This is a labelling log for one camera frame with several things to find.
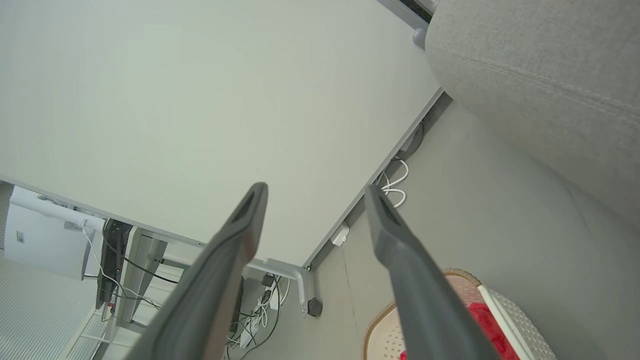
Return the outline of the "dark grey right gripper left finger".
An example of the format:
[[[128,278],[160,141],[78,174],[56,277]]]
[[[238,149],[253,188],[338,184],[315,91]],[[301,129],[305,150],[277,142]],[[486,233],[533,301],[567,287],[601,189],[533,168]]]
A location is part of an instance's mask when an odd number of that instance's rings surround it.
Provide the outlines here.
[[[243,269],[259,247],[268,185],[257,182],[183,274],[128,360],[219,360],[239,294]]]

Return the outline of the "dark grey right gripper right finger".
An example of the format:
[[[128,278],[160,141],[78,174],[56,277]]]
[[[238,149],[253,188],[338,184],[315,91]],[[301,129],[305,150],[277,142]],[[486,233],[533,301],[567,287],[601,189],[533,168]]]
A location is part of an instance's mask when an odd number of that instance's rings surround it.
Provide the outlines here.
[[[390,276],[409,360],[498,360],[500,355],[382,189],[365,189],[375,257]]]

